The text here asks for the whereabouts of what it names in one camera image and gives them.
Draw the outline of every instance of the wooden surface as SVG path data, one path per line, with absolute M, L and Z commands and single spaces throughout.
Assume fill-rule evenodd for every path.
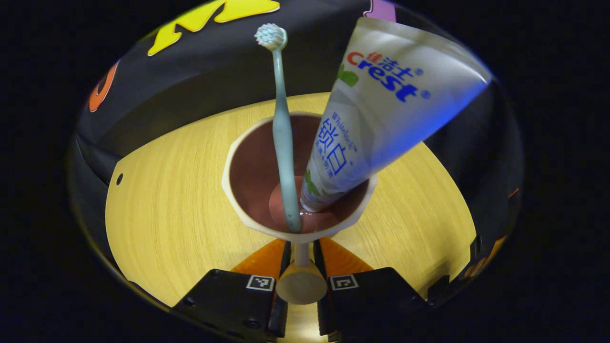
M 289 108 L 322 113 L 328 96 L 292 96 Z M 220 181 L 229 145 L 274 108 L 265 101 L 199 120 L 119 161 L 106 227 L 128 280 L 174 306 L 208 270 L 231 270 L 273 240 L 241 223 Z M 373 268 L 393 267 L 427 298 L 432 283 L 453 279 L 468 263 L 475 228 L 466 203 L 423 143 L 378 176 L 359 222 L 333 239 Z M 318 335 L 316 304 L 289 306 L 283 341 L 327 342 Z

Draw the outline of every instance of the purple graphic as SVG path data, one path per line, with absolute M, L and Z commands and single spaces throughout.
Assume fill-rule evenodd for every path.
M 385 0 L 371 0 L 371 10 L 364 12 L 364 16 L 396 23 L 394 4 Z

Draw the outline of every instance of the toothbrush bristles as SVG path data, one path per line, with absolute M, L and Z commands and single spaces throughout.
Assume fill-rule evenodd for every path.
M 262 25 L 254 36 L 259 45 L 269 50 L 283 48 L 286 44 L 286 31 L 275 24 L 267 23 Z

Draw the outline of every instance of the light blue toothbrush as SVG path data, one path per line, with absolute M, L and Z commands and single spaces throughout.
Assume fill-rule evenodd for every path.
M 273 144 L 278 158 L 279 184 L 288 231 L 301 232 L 299 202 L 296 196 L 295 166 L 292 151 L 292 126 L 286 101 L 282 49 L 288 43 L 286 30 L 275 24 L 264 24 L 256 31 L 256 41 L 269 49 L 273 55 L 275 71 L 275 114 L 273 115 Z

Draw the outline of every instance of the toothpaste tube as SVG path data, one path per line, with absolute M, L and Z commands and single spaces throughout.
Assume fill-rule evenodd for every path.
M 449 122 L 491 78 L 443 37 L 358 19 L 307 164 L 303 207 L 320 211 L 366 181 Z

